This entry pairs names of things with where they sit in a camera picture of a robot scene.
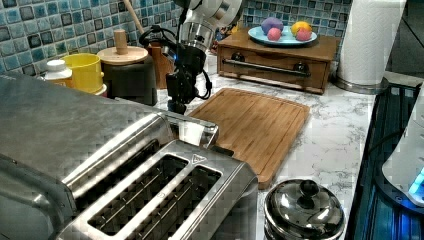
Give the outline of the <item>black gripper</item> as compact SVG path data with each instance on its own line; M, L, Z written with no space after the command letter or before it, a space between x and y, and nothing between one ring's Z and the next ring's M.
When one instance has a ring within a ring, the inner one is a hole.
M184 114L186 105L194 98L202 100L208 98L208 93L201 96L196 88L196 79L200 73L204 75L205 79L208 79L204 71L205 60L205 52L196 47L177 48L175 70L166 75L167 92L170 97L167 103L169 111Z

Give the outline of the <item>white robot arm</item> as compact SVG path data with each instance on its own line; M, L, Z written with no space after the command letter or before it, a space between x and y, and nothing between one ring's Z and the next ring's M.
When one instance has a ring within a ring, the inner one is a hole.
M194 98L210 97L212 83L204 71L206 52L217 28L235 24L244 0L175 0L183 8L176 37L175 70L166 75L168 110L184 114Z

